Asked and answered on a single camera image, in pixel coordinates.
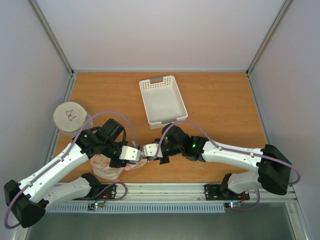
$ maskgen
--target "black logo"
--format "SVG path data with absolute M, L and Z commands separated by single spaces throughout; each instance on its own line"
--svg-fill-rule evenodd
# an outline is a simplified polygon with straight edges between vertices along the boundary
M 65 114 L 68 116 L 69 121 L 72 121 L 74 118 L 77 117 L 77 116 L 72 115 L 72 113 L 71 113 L 72 111 L 73 111 L 73 109 L 70 111 L 65 111 Z

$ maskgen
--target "ventilation grille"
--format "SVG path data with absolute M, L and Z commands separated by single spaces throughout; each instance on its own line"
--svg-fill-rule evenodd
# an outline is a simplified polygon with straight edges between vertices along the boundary
M 88 203 L 65 203 L 49 213 L 224 213 L 223 203 L 106 203 L 102 208 L 89 209 Z

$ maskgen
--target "gray floor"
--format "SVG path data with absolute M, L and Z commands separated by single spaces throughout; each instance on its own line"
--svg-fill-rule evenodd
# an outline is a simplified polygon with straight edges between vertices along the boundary
M 27 240 L 291 240 L 283 203 L 226 213 L 48 213 Z

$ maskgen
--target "white round container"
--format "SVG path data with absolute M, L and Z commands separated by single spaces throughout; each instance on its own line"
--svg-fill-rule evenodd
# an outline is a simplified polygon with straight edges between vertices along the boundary
M 74 138 L 81 126 L 91 116 L 87 111 L 78 103 L 67 101 L 59 105 L 53 113 L 53 122 L 56 127 L 66 136 Z M 83 130 L 90 129 L 94 125 L 91 119 Z

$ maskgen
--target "basket handle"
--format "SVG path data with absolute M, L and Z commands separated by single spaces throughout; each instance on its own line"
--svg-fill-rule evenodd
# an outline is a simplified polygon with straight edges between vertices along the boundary
M 161 124 L 168 124 L 168 123 L 173 123 L 173 122 L 176 122 L 176 121 L 177 121 L 177 119 L 176 119 L 176 118 L 173 118 L 173 119 L 161 121 Z
M 161 77 L 151 78 L 151 79 L 149 79 L 149 81 L 150 81 L 151 84 L 161 83 L 161 82 L 164 81 L 164 77 L 161 76 Z

